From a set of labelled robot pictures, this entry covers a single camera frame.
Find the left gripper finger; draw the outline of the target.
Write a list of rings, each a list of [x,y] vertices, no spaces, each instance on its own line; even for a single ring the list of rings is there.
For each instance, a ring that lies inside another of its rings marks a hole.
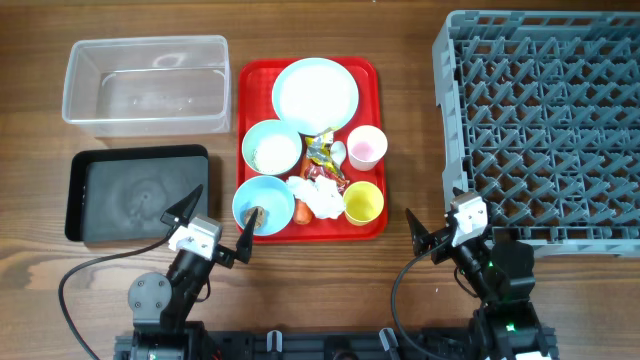
[[[253,224],[250,224],[248,226],[245,226],[241,236],[239,237],[236,243],[235,258],[244,264],[248,264],[251,259],[253,237],[254,237],[254,228],[253,228]]]
[[[186,197],[170,206],[160,217],[160,221],[168,226],[187,225],[202,195],[204,186],[198,185]]]

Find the brown food scrap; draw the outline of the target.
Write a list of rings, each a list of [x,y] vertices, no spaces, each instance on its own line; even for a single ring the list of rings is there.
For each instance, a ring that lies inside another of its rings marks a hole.
[[[261,206],[253,206],[244,213],[244,225],[253,224],[255,230],[260,229],[267,218],[268,212]]]

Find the blue bowl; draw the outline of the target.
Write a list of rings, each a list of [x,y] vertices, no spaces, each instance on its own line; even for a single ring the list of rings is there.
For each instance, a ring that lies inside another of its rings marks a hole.
[[[261,207],[265,213],[254,234],[271,236],[282,231],[292,220],[295,199],[283,180],[261,175],[245,181],[234,194],[232,213],[240,229],[245,227],[248,222],[246,215],[254,207]]]

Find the orange carrot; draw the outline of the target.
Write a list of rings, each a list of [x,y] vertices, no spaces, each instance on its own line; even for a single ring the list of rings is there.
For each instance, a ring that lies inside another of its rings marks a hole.
[[[301,162],[301,170],[300,170],[300,177],[303,180],[307,179],[306,170],[309,168],[310,165],[311,165],[311,160],[307,156],[304,156]],[[293,221],[299,225],[307,225],[311,222],[312,218],[313,218],[313,213],[311,212],[307,204],[300,199],[296,199]]]

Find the white tissue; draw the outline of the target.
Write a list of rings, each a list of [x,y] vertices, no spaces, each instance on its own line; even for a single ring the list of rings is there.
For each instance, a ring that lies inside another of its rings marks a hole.
[[[337,182],[319,175],[315,180],[291,176],[286,185],[297,200],[301,200],[318,219],[337,219],[346,209]]]

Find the green bowl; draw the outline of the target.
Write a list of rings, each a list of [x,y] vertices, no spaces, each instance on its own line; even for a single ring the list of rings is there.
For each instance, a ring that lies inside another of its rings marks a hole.
[[[260,173],[256,170],[256,168],[254,167],[253,164],[253,153],[254,150],[256,148],[256,146],[258,145],[258,143],[269,136],[272,135],[284,135],[288,138],[290,138],[297,147],[297,152],[298,152],[298,157],[297,157],[297,161],[294,163],[294,165],[289,169],[291,170],[299,161],[300,157],[301,157],[301,153],[302,153],[302,140],[301,140],[301,136],[300,134],[294,130],[292,127],[290,127],[289,125],[287,125],[285,122],[281,121],[281,120],[264,120],[261,121],[259,123],[257,123],[256,125],[252,126],[248,132],[245,134],[243,140],[242,140],[242,146],[241,146],[241,153],[243,156],[243,159],[245,161],[245,163],[255,172],[262,174],[262,175],[267,175],[267,174],[263,174]],[[275,174],[275,175],[281,175],[284,174],[286,172],[288,172],[289,170],[283,172],[283,173],[279,173],[279,174]]]

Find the red snack wrapper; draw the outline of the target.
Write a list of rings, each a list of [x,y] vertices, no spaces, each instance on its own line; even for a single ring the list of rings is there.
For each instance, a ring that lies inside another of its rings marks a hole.
[[[306,179],[316,180],[319,176],[333,180],[336,183],[337,190],[340,194],[343,194],[349,186],[349,181],[347,179],[335,175],[324,166],[316,165],[311,162],[304,171],[304,177]]]

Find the yellow silver wrapper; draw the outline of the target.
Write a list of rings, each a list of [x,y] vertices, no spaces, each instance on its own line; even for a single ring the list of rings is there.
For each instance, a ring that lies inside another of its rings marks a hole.
[[[340,166],[331,158],[330,148],[334,143],[335,128],[327,128],[323,132],[305,138],[306,156],[316,165],[326,168],[339,178],[344,174]]]

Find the white rice pile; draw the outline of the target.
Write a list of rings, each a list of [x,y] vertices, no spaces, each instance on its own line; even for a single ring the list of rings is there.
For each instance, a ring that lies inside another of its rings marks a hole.
[[[275,175],[289,170],[297,161],[296,144],[284,135],[272,135],[262,139],[253,153],[256,170]]]

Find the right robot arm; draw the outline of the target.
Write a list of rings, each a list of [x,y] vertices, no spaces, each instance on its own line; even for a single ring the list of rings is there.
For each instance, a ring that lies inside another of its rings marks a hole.
[[[409,209],[405,211],[415,258],[399,273],[391,293],[391,311],[406,343],[426,359],[557,359],[555,330],[544,326],[531,302],[535,287],[534,250],[509,240],[488,247],[491,205],[475,192],[454,190],[446,226],[430,232]],[[455,264],[454,279],[480,301],[465,328],[425,328],[410,335],[400,322],[396,294],[401,280],[417,262]]]

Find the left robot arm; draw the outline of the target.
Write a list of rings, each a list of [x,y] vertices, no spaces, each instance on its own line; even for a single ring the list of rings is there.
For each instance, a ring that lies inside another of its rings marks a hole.
[[[146,273],[128,291],[133,312],[133,335],[119,339],[116,359],[220,359],[221,350],[203,322],[187,320],[216,264],[231,268],[235,261],[251,258],[254,230],[264,217],[252,208],[234,250],[221,246],[222,225],[206,216],[194,216],[203,187],[167,208],[161,222],[170,227],[169,248],[177,253],[166,274]]]

